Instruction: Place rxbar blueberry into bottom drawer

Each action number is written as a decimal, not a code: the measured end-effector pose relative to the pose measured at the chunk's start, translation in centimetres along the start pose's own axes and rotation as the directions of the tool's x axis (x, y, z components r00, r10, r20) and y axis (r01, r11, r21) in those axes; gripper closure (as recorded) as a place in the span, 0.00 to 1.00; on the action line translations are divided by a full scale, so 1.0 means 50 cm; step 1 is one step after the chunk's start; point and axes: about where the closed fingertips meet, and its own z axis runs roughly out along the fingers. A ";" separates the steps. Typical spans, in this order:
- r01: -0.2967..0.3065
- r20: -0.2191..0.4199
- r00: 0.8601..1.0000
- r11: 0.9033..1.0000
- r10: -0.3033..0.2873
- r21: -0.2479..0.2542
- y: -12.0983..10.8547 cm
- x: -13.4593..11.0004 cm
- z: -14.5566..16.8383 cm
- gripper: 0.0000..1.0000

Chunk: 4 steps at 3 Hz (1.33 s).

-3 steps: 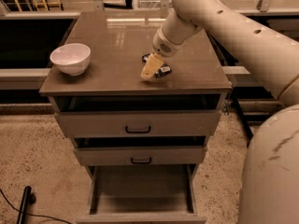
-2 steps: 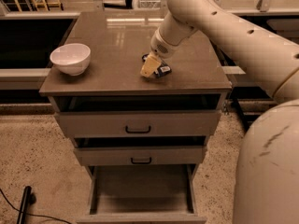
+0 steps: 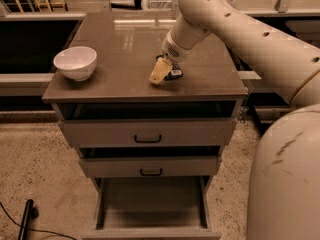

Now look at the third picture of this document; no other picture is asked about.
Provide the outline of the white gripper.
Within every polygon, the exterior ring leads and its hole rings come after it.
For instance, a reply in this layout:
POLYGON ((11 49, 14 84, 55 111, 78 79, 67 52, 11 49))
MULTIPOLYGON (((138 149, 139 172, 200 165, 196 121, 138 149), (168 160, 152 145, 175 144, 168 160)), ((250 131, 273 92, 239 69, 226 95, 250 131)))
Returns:
POLYGON ((152 84, 158 85, 169 74, 172 70, 172 63, 170 61, 180 63, 189 56, 191 51, 176 44, 171 36, 171 32, 168 32, 162 43, 162 53, 168 60, 163 58, 156 62, 149 77, 149 81, 152 84))

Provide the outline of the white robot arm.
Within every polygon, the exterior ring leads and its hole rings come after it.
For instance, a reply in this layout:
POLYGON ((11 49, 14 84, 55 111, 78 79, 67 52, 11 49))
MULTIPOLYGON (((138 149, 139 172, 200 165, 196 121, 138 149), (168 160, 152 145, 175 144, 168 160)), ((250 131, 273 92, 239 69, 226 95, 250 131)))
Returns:
POLYGON ((152 83, 215 34, 294 109, 257 145, 247 240, 320 240, 320 49, 235 10, 231 0, 178 0, 178 8, 152 83))

